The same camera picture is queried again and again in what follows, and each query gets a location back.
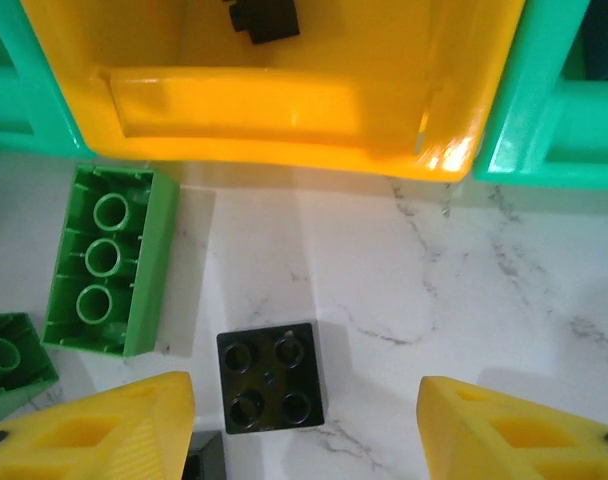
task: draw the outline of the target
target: yellow triangular piece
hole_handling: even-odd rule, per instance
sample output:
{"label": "yellow triangular piece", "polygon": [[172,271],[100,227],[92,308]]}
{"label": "yellow triangular piece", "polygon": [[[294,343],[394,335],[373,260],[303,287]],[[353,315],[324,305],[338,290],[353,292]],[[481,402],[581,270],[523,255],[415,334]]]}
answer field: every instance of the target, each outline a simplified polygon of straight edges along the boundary
{"label": "yellow triangular piece", "polygon": [[0,423],[0,480],[179,479],[193,430],[187,373]]}
{"label": "yellow triangular piece", "polygon": [[608,425],[445,377],[420,385],[432,480],[608,480]]}

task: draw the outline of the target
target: teal toy piece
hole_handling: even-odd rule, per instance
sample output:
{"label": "teal toy piece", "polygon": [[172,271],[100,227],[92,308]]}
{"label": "teal toy piece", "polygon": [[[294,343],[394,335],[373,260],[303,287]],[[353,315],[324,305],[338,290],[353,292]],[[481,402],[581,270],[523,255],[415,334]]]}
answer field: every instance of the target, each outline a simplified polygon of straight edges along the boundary
{"label": "teal toy piece", "polygon": [[0,314],[0,420],[57,380],[28,316]]}
{"label": "teal toy piece", "polygon": [[19,0],[0,0],[0,149],[93,156]]}
{"label": "teal toy piece", "polygon": [[527,0],[473,168],[477,180],[608,189],[608,82],[584,73],[589,0]]}

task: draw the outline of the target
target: green toy block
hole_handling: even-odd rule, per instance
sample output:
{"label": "green toy block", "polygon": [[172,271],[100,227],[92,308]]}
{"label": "green toy block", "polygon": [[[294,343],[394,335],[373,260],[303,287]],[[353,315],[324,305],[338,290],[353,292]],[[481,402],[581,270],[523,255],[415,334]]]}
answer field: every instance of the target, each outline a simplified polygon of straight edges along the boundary
{"label": "green toy block", "polygon": [[153,350],[178,197],[160,172],[77,167],[45,345],[120,357]]}
{"label": "green toy block", "polygon": [[57,380],[28,315],[0,314],[0,420]]}

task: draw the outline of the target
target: yellow plastic container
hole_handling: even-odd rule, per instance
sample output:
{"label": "yellow plastic container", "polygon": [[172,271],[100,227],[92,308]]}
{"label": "yellow plastic container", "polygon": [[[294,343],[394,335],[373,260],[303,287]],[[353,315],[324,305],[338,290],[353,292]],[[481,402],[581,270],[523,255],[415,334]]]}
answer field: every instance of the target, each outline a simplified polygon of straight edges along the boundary
{"label": "yellow plastic container", "polygon": [[214,0],[22,0],[82,134],[127,159],[456,181],[524,0],[297,0],[252,45]]}

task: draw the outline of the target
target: white marble countertop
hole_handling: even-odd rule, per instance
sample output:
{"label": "white marble countertop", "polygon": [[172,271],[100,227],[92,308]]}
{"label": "white marble countertop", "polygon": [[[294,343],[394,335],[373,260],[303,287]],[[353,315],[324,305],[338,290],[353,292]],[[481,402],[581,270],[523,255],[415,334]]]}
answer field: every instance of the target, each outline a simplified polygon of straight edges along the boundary
{"label": "white marble countertop", "polygon": [[[43,408],[190,372],[222,428],[215,335],[316,318],[323,427],[226,436],[232,480],[426,479],[419,381],[447,375],[608,423],[608,192],[188,164],[156,352],[50,350]],[[41,329],[73,162],[0,154],[0,312]]]}

